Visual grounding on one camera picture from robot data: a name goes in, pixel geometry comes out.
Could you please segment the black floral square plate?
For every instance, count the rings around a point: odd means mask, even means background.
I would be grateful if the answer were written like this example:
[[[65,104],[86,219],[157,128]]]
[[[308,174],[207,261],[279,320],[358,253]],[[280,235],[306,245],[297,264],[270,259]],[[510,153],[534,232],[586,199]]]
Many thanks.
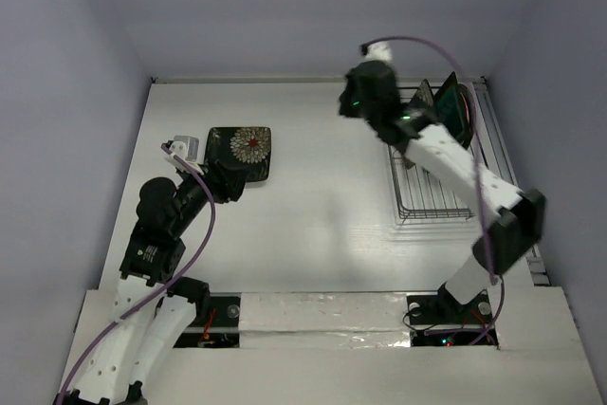
[[[213,127],[207,136],[204,160],[247,171],[248,182],[256,183],[269,177],[271,151],[269,127]]]

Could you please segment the teal square glazed plate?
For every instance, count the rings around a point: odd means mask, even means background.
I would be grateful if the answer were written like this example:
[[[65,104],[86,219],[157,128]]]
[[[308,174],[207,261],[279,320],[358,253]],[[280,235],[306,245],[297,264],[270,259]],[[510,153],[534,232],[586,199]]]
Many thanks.
[[[452,72],[434,94],[434,104],[440,122],[455,139],[463,141],[467,119],[458,84],[456,74]]]

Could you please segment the cream bird round plate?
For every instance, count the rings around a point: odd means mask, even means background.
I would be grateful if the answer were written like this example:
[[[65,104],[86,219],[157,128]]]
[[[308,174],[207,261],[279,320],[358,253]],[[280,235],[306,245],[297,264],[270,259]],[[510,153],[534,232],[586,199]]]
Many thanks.
[[[463,146],[466,149],[468,149],[470,147],[472,139],[473,139],[472,114],[471,114],[470,104],[469,104],[469,100],[468,100],[468,92],[467,92],[466,87],[461,84],[459,86],[459,91],[460,91],[460,95],[462,98],[462,102],[465,107],[465,113],[466,113],[466,119],[467,119],[466,120],[466,123],[467,123],[466,139],[463,142]]]

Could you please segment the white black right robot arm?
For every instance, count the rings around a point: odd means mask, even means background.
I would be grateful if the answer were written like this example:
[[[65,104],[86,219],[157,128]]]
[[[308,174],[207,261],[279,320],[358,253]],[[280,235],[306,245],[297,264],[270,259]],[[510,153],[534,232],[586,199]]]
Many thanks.
[[[461,320],[471,302],[541,240],[545,196],[536,189],[524,192],[481,164],[430,104],[402,101],[394,69],[385,62],[351,68],[339,104],[341,116],[364,120],[383,143],[446,184],[476,215],[482,234],[469,258],[415,311],[440,323]]]

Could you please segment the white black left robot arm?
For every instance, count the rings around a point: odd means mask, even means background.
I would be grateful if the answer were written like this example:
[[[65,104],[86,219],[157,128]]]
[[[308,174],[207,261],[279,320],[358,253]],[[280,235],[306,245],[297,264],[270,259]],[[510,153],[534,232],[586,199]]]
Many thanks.
[[[68,373],[58,404],[145,403],[180,335],[209,316],[209,286],[186,277],[181,236],[204,207],[238,200],[248,172],[170,159],[182,181],[155,177],[141,187],[108,324]]]

